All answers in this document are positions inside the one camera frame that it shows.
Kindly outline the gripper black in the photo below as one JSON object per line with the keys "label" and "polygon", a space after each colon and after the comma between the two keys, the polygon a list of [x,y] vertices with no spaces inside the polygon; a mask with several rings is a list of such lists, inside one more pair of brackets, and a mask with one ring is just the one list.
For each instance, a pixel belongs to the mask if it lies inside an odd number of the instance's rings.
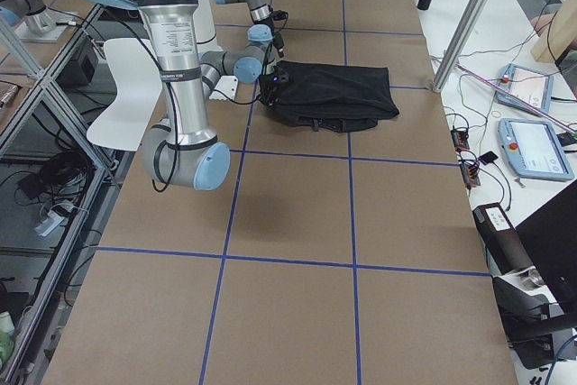
{"label": "gripper black", "polygon": [[263,23],[265,25],[267,25],[268,28],[270,29],[272,44],[273,44],[274,48],[276,49],[279,57],[283,58],[285,56],[284,40],[283,40],[281,31],[280,31],[280,28],[277,28],[275,23],[272,20],[265,20]]}

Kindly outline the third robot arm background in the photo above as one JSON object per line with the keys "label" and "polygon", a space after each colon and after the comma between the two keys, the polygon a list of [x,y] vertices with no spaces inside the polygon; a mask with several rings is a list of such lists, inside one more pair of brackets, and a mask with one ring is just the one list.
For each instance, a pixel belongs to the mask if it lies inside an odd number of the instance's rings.
{"label": "third robot arm background", "polygon": [[45,10],[43,0],[1,0],[1,17],[10,26],[19,24],[26,16],[35,16]]}

